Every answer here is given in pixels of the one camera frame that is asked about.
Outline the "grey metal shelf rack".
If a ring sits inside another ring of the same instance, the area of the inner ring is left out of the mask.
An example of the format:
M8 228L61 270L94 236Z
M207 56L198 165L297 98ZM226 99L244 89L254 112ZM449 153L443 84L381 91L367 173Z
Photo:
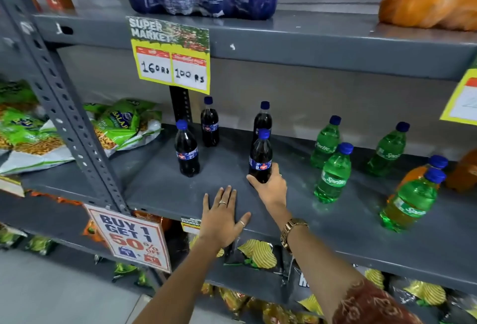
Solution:
M169 215L171 219L198 218L205 192L216 191L219 186L232 185L238 190L237 214L252 213L252 221L244 230L244 236L279 242L279 232L272 219L266 215L256 191L247 182L248 154L252 132L252 120L246 121L247 130L220 127L220 143L217 148L202 148L199 144L200 173L187 178L178 170L173 147L176 128L166 124L158 142L132 152L114 153L107 159L100 152L100 142L93 126L81 106L82 97L77 88L92 93L105 88L105 80L89 80L75 84L68 75L68 68L58 53L58 48L92 47L100 53L122 53L119 62L112 55L99 57L97 70L100 74L126 73L125 78L112 77L112 92L130 91L126 97L139 97L153 101L169 98L174 107L172 122L187 117L192 133L199 136L200 128L192 122L188 104L191 93L183 88L149 88L146 83L135 82L137 75L131 44L128 41L126 16L129 10L105 12L93 10L79 15L35 14L28 0L0 0L0 31L2 46L11 44L11 52L0 53L0 66L18 73L20 79L32 84L40 103L59 127L60 137L73 153L82 171L85 188L92 194L79 194L87 203L97 203L116 211L127 212L133 208L150 209L156 215ZM269 100L273 117L271 145L273 160L277 161L288 183L289 208L300 218L307 219L316 234L351 263L380 269L395 275L420 279L441 286L477 295L477 192L458 194L441 189L433 211L407 233L396 233L382 227L378 220L381 202L389 191L397 186L407 171L426 162L432 154L450 158L449 169L454 161L463 156L444 150L442 145L431 145L420 152L411 145L408 135L404 154L384 177L374 177L364 172L364 166L373 148L351 135L346 137L357 143L351 159L353 172L340 199L330 205L318 206L313 195L314 180L318 177L309 163L313 143L299 139L297 133L282 133L277 122L279 112L291 122L292 113L304 113L305 103L313 107L314 118L319 108L332 108L337 104L331 98L347 98L345 106L349 115L342 115L342 126L349 126L350 119L360 118L358 133L364 128L374 128L373 122L384 123L379 138L389 132L399 121L411 123L412 134L436 133L437 138L469 138L471 148L477 146L477 127L468 126L463 135L450 128L457 123L438 120L438 100L442 93L450 93L456 82L431 82L411 78L356 72L350 83L344 79L332 82L319 80L324 73L339 71L312 68L304 77L293 76L294 65L258 60L260 54L271 53L277 57L278 42L288 37L291 24L284 15L273 23L227 20L219 25L204 18L192 18L185 25L208 28L212 37L213 57L218 57L219 69L213 68L222 92L214 104L219 117L225 118L226 109L258 109L260 100Z

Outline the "person's right forearm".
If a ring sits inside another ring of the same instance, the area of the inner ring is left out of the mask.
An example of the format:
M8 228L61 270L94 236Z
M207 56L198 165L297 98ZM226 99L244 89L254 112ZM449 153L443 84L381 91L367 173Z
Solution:
M349 287L365 277L314 236L309 228L295 227L289 234L288 243L327 322L331 323Z

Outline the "small yellow shelf label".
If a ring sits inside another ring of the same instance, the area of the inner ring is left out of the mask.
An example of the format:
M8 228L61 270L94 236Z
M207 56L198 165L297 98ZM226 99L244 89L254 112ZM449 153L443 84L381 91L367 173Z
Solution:
M198 235L200 232L201 219L181 217L182 230L188 234Z

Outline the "gold wristwatch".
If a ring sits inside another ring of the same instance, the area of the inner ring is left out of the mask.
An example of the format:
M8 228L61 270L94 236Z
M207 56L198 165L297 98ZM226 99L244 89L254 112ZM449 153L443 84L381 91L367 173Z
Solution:
M308 228L309 225L304 219L299 218L291 218L289 221L286 222L284 225L283 230L280 234L280 242L284 249L286 249L289 253L292 253L291 248L288 243L288 238L290 232L297 226L303 226Z

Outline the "green soda bottle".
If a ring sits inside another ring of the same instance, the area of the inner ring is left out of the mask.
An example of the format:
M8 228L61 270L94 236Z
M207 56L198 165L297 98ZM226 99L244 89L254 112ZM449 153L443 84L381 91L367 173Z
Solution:
M353 150L354 146L351 143L342 142L325 162L314 186L314 195L320 202L328 204L340 197L352 172L350 155Z
M367 173L373 176L385 176L397 159L404 153L407 144L408 122L398 122L396 128L385 135L376 147L375 153L366 164Z
M395 232L412 226L431 209L445 178L442 170L428 168L423 176L402 185L379 213L382 226Z
M322 169L340 144L339 125L341 120L340 116L331 116L329 123L317 135L314 150L311 154L311 165L313 167Z

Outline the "pile of yellow snack packets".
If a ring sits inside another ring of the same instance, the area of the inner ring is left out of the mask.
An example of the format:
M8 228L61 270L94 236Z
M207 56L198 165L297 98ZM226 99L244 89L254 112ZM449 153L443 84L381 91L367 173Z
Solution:
M253 314L260 314L264 324L328 324L313 294L297 301L300 311L292 311L282 305L265 302L209 283L202 285L201 292L211 297L219 294L227 309L234 315L240 314L243 309L249 309Z

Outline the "person's left forearm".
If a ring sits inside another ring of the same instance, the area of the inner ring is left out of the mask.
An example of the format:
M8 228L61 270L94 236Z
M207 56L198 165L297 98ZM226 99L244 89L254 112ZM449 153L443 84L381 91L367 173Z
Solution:
M189 324L207 272L226 243L200 236L133 324Z

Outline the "yellow and green price sign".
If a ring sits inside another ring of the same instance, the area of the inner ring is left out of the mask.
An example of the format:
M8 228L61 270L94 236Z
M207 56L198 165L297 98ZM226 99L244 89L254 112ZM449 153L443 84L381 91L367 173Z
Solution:
M141 80L210 94L209 29L142 16L126 20Z

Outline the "black chip packet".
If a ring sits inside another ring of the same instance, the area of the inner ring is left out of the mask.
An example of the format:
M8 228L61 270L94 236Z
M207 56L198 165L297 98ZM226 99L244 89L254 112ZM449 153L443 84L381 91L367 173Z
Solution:
M392 276L388 289L390 295L401 304L416 303L430 307L446 302L446 292L442 286L421 280Z
M239 237L231 244L224 265L244 266L282 275L284 272L282 247L254 238Z
M477 324L477 295L455 291L448 297L448 311L442 322L446 324Z
M376 287L385 290L385 276L377 269L367 268L355 265L355 269L360 272L367 280L372 282Z
M287 290L286 307L288 309L296 313L317 315L324 318L322 308L310 290L309 284L294 256L291 256L285 286Z

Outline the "cola bottle with blue cap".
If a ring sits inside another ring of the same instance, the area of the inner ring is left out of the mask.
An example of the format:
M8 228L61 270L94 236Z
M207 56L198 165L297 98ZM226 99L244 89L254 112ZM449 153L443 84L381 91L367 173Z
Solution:
M258 130L258 138L252 144L249 154L248 174L255 177L259 183L266 183L271 176L273 151L270 143L269 129Z
M253 125L253 138L251 144L259 137L260 129L267 129L271 131L272 128L272 116L270 114L270 102L264 100L260 103L260 112L255 116Z
M215 147L219 143L219 116L212 107L213 98L204 97L204 109L200 114L202 141L205 147Z
M188 122L180 119L176 122L175 150L180 172L193 177L200 172L198 143L188 128Z

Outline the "person's right hand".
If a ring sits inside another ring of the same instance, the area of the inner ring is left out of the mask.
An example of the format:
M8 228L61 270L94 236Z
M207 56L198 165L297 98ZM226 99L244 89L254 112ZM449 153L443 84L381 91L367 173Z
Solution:
M271 164L269 180L256 191L266 210L279 227L292 218L287 209L287 183L280 174L278 163Z

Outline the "green and white snack packet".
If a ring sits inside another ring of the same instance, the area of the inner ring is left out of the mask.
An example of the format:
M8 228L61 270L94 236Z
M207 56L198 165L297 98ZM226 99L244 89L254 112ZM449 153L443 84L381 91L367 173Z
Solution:
M27 172L34 172L56 167L73 161L75 158L64 142L64 146L57 148L43 156L16 152L11 149L8 158L0 165L0 175L9 176Z

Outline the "patterned rust sleeve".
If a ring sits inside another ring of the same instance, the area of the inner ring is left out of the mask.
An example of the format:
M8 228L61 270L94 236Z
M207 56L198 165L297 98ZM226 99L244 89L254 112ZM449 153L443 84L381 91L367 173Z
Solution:
M423 324L420 318L371 281L352 284L335 310L331 324Z

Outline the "white and red offer sign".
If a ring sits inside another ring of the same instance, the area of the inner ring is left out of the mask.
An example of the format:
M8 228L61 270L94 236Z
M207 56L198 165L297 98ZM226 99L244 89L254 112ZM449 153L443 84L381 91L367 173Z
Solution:
M94 205L84 204L84 207L113 256L172 273L164 232L159 223Z

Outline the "person's left hand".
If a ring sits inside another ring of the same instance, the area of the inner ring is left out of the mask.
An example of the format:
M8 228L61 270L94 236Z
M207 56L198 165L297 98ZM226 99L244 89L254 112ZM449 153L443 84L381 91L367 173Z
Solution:
M228 209L224 214L220 213L221 188L210 206L211 220L202 221L201 218L199 237L196 241L199 247L211 249L214 253L229 246L237 238L233 236L233 226L239 220L235 220L237 191L232 187Z

